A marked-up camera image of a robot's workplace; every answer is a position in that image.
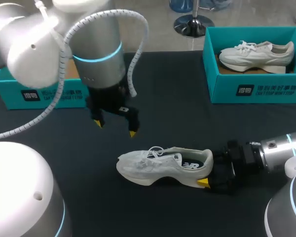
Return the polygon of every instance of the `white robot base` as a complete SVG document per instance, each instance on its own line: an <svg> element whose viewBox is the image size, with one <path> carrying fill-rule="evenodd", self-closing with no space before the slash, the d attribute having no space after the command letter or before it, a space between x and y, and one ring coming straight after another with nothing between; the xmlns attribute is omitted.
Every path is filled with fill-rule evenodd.
<svg viewBox="0 0 296 237"><path fill-rule="evenodd" d="M35 150L0 142L0 237L71 237L52 171Z"/></svg>

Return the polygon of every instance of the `shoe box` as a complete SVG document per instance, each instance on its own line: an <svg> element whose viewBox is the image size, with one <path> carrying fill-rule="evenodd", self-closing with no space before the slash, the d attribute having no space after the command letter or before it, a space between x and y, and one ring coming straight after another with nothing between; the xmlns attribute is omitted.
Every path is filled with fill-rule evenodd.
<svg viewBox="0 0 296 237"><path fill-rule="evenodd" d="M286 74L262 69L233 72L223 67L217 54L241 43L292 41L295 55ZM212 103L296 103L296 27L208 27L203 62Z"/></svg>
<svg viewBox="0 0 296 237"><path fill-rule="evenodd" d="M89 96L88 89L82 84L73 60L67 65L64 91L56 108L83 108ZM0 69L0 96L7 109L44 109L53 100L58 84L32 89L18 83L7 68Z"/></svg>

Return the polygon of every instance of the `blue led ring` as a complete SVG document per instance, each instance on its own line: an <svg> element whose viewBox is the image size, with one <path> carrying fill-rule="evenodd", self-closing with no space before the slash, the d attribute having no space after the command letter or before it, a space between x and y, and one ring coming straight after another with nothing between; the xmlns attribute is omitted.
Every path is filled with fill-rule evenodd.
<svg viewBox="0 0 296 237"><path fill-rule="evenodd" d="M292 182L291 182L291 186L290 186L290 197L291 197L291 204L292 204L292 208L293 211L296 215L296 206L295 206L295 202L294 202L294 198L293 198L293 185L294 185L294 181L295 181L296 176L293 178Z"/></svg>
<svg viewBox="0 0 296 237"><path fill-rule="evenodd" d="M287 139L288 139L289 143L292 144L292 151L293 151L293 154L294 154L294 157L295 157L296 156L296 151L295 151L295 148L293 146L291 135L290 134L286 134L286 136L287 136Z"/></svg>
<svg viewBox="0 0 296 237"><path fill-rule="evenodd" d="M82 61L82 62L86 62L86 63L99 63L99 62L103 62L103 61L106 61L110 58L113 58L119 51L120 49L122 48L122 42L119 44L119 47L117 48L117 50L115 50L113 53L111 53L110 55L104 57L104 58L99 58L99 59L83 59L83 58L79 58L75 55L74 58L79 60L79 61Z"/></svg>
<svg viewBox="0 0 296 237"><path fill-rule="evenodd" d="M61 229L62 229L62 227L63 227L64 220L65 220L65 213L66 213L66 206L65 206L65 201L63 201L63 203L64 203L64 214L63 214L63 220L61 221L60 227L59 227L59 229L58 229L58 231L57 231L57 233L56 233L55 237L58 237L58 235L59 235L59 233L60 233L60 231L61 231Z"/></svg>

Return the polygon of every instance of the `black table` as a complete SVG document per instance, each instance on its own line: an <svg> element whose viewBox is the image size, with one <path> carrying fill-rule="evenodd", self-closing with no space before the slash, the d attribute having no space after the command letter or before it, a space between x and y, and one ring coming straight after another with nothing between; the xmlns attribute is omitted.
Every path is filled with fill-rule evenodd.
<svg viewBox="0 0 296 237"><path fill-rule="evenodd" d="M6 139L45 157L60 186L74 237L265 236L267 203L283 174L256 175L235 195L210 194L176 182L149 187L116 171L117 157L152 146L218 149L229 139L259 141L296 131L296 105L213 105L201 52L144 53L134 74L141 128L129 137L123 118L105 114L100 129L86 109L59 109ZM132 54L126 54L126 61ZM39 111L7 111L0 98L0 132Z"/></svg>

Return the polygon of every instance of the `white sneaker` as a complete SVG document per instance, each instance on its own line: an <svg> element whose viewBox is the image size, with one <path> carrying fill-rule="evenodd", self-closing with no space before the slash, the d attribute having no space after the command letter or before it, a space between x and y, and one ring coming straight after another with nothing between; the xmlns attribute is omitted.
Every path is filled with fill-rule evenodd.
<svg viewBox="0 0 296 237"><path fill-rule="evenodd" d="M269 73L286 72L286 66L294 57L294 43L275 45L270 42L260 44L246 43L226 48L219 55L219 60L226 67L244 72L250 68L261 68Z"/></svg>
<svg viewBox="0 0 296 237"><path fill-rule="evenodd" d="M140 185L151 185L163 177L172 177L180 183L203 188L197 180L206 178L213 168L210 150L198 151L172 147L152 147L148 151L135 151L121 155L117 171L129 181Z"/></svg>

